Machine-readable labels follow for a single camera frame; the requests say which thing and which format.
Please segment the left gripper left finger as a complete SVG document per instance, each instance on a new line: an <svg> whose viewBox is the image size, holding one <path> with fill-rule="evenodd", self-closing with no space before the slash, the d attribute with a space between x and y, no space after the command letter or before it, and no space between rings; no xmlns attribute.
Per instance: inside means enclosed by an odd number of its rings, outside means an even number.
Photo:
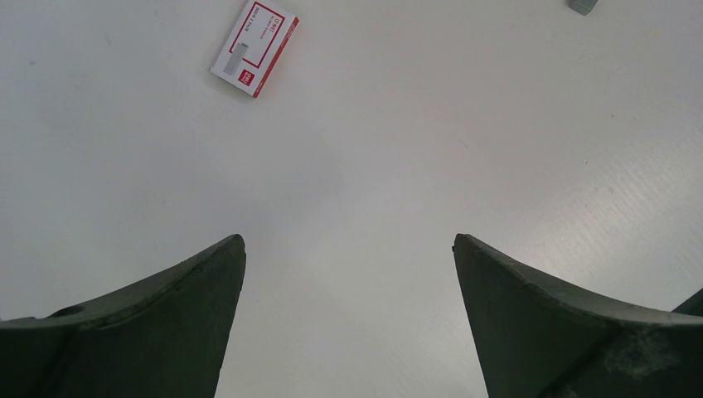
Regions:
<svg viewBox="0 0 703 398"><path fill-rule="evenodd" d="M138 282L1 324L4 397L212 397L245 278L230 235Z"/></svg>

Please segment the small staple piece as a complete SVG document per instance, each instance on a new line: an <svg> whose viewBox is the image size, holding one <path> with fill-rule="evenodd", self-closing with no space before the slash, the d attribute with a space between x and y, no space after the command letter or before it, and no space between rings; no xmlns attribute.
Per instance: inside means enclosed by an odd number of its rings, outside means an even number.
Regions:
<svg viewBox="0 0 703 398"><path fill-rule="evenodd" d="M598 0L568 0L568 7L579 15L588 16L594 9Z"/></svg>

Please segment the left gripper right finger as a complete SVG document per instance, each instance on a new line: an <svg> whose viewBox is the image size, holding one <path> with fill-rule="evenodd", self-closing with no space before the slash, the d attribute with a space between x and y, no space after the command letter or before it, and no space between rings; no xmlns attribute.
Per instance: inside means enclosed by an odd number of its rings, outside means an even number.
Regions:
<svg viewBox="0 0 703 398"><path fill-rule="evenodd" d="M465 234L453 256L491 397L701 396L701 293L671 311L646 308Z"/></svg>

